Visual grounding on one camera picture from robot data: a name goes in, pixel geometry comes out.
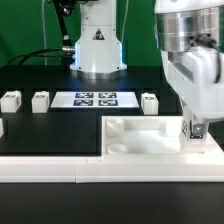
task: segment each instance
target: black table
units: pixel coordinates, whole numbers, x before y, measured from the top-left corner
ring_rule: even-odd
[[[140,102],[141,93],[155,93],[160,101],[159,115],[180,115],[179,100],[166,83],[159,67],[129,68],[128,76],[110,81],[91,81],[72,77],[58,66],[10,66],[0,69],[0,94],[20,90],[23,106],[16,115],[4,115],[4,126],[8,134],[0,142],[0,155],[63,155],[61,146],[52,140],[45,150],[36,141],[33,150],[27,150],[33,138],[26,132],[19,146],[13,145],[11,130],[30,128],[36,121],[53,127],[55,120],[64,117],[79,126],[80,119],[91,123],[91,153],[100,155],[100,117],[102,115],[142,115],[141,109],[119,110],[50,110],[47,115],[32,115],[31,98],[36,91],[47,90],[51,100],[57,91],[134,91]],[[210,133],[223,147],[223,123],[210,125]],[[49,136],[57,138],[57,132]],[[73,156],[71,146],[82,143],[70,142],[66,154]],[[223,183],[101,183],[101,184],[0,184],[0,223],[223,223]]]

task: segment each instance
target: green background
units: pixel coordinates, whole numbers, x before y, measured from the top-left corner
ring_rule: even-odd
[[[117,0],[117,37],[121,38],[126,0]],[[130,0],[124,36],[124,62],[129,66],[160,65],[161,57],[154,35],[154,0]],[[45,3],[47,47],[61,47],[53,4]],[[65,18],[73,42],[80,36],[79,5]],[[0,66],[13,57],[44,48],[42,0],[0,0]],[[60,64],[59,58],[48,59]],[[43,58],[32,58],[26,64],[44,64]]]

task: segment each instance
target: warning label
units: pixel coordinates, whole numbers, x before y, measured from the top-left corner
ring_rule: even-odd
[[[100,29],[97,30],[95,36],[93,37],[93,40],[105,40]]]

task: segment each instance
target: white cube with black marking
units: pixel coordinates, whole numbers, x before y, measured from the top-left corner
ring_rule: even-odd
[[[2,113],[16,113],[22,104],[22,94],[20,91],[8,91],[1,98]]]
[[[49,92],[36,92],[32,98],[32,111],[33,113],[47,113],[49,104]]]
[[[158,115],[159,101],[157,100],[155,94],[142,94],[141,107],[144,115]]]

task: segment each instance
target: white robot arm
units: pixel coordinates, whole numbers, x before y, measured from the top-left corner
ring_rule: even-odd
[[[166,79],[183,105],[182,135],[204,141],[208,122],[224,120],[224,0],[157,0],[155,13]]]

